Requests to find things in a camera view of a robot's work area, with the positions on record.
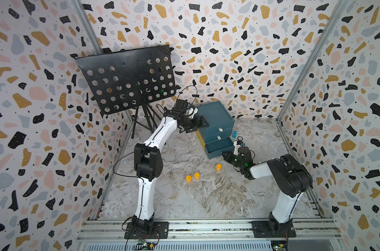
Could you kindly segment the teal drawer cabinet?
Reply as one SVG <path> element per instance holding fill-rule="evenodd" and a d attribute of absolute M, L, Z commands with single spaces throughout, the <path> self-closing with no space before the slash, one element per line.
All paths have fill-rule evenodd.
<path fill-rule="evenodd" d="M 221 156 L 222 152 L 234 150 L 231 139 L 234 119 L 220 101 L 203 104 L 197 107 L 199 116 L 204 116 L 209 123 L 207 128 L 199 128 L 204 142 L 207 158 Z"/>

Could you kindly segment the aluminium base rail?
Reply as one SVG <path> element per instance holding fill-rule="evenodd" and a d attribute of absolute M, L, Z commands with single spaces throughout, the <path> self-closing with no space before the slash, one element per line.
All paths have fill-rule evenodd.
<path fill-rule="evenodd" d="M 86 221 L 79 251 L 345 251 L 332 219 L 298 218 L 290 235 L 268 232 L 263 219 L 157 219 L 151 234 L 127 221 Z"/>

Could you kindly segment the orange paint can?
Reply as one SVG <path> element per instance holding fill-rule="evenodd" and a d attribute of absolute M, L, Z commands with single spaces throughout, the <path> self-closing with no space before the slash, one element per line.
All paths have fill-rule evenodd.
<path fill-rule="evenodd" d="M 200 173 L 196 172 L 194 174 L 194 179 L 198 181 L 200 179 Z"/>
<path fill-rule="evenodd" d="M 222 165 L 221 164 L 217 164 L 216 165 L 216 171 L 221 171 L 222 170 Z"/>
<path fill-rule="evenodd" d="M 186 176 L 186 182 L 191 183 L 192 182 L 192 177 L 190 175 Z"/>

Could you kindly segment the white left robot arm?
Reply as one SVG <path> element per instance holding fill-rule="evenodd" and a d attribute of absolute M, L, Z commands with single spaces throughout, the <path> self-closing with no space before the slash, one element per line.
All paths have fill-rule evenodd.
<path fill-rule="evenodd" d="M 168 138 L 177 129 L 186 133 L 208 127 L 204 116 L 185 116 L 173 112 L 165 116 L 155 132 L 143 144 L 134 147 L 134 170 L 138 177 L 139 195 L 136 212 L 132 218 L 133 228 L 150 235 L 154 229 L 154 192 L 156 181 L 163 170 L 161 151 Z"/>

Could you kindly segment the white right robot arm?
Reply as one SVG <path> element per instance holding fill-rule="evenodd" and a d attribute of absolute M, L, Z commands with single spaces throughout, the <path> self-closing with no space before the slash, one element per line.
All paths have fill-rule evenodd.
<path fill-rule="evenodd" d="M 245 178 L 254 180 L 272 176 L 280 189 L 277 203 L 268 219 L 252 222 L 254 236 L 296 237 L 292 214 L 301 196 L 312 186 L 312 177 L 307 169 L 290 154 L 256 164 L 246 146 L 241 146 L 237 152 L 223 152 L 222 156 Z"/>

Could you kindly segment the black perforated music stand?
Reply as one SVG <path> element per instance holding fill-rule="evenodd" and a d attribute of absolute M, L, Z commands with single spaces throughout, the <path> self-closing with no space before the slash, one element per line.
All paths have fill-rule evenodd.
<path fill-rule="evenodd" d="M 105 115 L 176 95 L 168 45 L 75 59 Z"/>

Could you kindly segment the yellow base plate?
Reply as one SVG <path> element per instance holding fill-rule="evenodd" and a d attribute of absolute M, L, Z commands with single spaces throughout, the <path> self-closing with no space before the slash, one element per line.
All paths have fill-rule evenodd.
<path fill-rule="evenodd" d="M 205 149 L 205 145 L 206 145 L 206 144 L 205 144 L 205 142 L 204 142 L 204 140 L 203 140 L 203 138 L 202 138 L 200 132 L 199 132 L 199 131 L 196 131 L 196 135 L 197 135 L 197 137 L 198 137 L 198 139 L 199 139 L 199 141 L 200 141 L 200 144 L 201 144 L 202 148 Z"/>

